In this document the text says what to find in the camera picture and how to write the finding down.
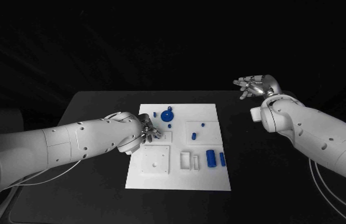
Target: white robotic arm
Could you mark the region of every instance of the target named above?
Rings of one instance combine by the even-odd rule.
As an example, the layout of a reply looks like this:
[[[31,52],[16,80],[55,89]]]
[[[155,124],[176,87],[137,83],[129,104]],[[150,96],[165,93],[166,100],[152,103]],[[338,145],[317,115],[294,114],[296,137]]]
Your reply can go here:
[[[129,155],[162,137],[149,114],[117,112],[106,118],[0,135],[0,191],[28,175],[107,153]]]
[[[251,109],[254,122],[286,136],[313,161],[346,177],[346,123],[283,94],[271,75],[241,77],[234,84],[244,91],[241,99],[264,96],[261,107]]]

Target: blue object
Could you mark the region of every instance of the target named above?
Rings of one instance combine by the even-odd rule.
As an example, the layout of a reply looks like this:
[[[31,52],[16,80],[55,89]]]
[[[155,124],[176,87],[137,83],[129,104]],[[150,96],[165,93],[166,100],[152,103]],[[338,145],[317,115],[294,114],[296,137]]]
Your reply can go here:
[[[167,107],[167,110],[160,114],[160,118],[165,122],[170,122],[173,120],[173,112],[172,112],[172,107]]]
[[[219,159],[221,159],[221,165],[225,167],[225,166],[227,166],[227,163],[225,163],[224,152],[219,153]]]
[[[208,162],[208,167],[209,168],[217,167],[215,150],[208,150],[206,151],[206,162]]]

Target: white platform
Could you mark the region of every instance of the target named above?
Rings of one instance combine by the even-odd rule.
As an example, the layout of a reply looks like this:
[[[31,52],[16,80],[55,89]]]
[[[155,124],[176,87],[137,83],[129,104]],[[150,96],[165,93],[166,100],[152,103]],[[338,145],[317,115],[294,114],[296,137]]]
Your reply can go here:
[[[165,122],[162,120],[162,112],[172,107],[173,120]],[[155,127],[162,133],[172,132],[166,136],[166,141],[153,138],[153,142],[142,144],[140,149],[134,152],[130,159],[126,188],[127,189],[166,189],[166,190],[205,190],[205,191],[231,191],[228,167],[221,164],[219,153],[224,152],[221,134],[212,130],[221,130],[215,104],[142,104],[139,114],[147,113]],[[196,140],[189,144],[189,132],[205,123],[204,129],[199,130]],[[160,164],[157,161],[144,161],[143,154],[147,146],[169,147],[169,172],[153,173],[143,172],[143,166]],[[206,150],[215,151],[217,167],[208,167]],[[180,153],[189,152],[191,170],[180,169]],[[198,169],[193,171],[193,156],[198,156]]]

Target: black background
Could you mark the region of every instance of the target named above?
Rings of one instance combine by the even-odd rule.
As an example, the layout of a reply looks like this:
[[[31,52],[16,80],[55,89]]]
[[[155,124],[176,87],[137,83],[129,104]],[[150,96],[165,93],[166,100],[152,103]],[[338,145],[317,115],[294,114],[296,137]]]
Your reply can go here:
[[[33,130],[58,124],[78,91],[238,90],[234,79],[271,74],[307,107],[346,120],[343,7],[0,0],[0,107],[19,107]]]

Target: table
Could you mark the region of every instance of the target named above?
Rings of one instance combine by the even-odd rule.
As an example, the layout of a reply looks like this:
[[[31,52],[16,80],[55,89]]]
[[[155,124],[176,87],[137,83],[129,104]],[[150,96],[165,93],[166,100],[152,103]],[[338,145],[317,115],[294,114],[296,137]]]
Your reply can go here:
[[[62,224],[340,223],[290,140],[253,122],[264,98],[240,91],[82,91],[59,125],[139,114],[140,104],[217,104],[232,191],[126,189],[130,156],[114,151],[81,161],[55,180],[26,186],[15,203],[16,222]],[[75,163],[33,178],[42,182]]]

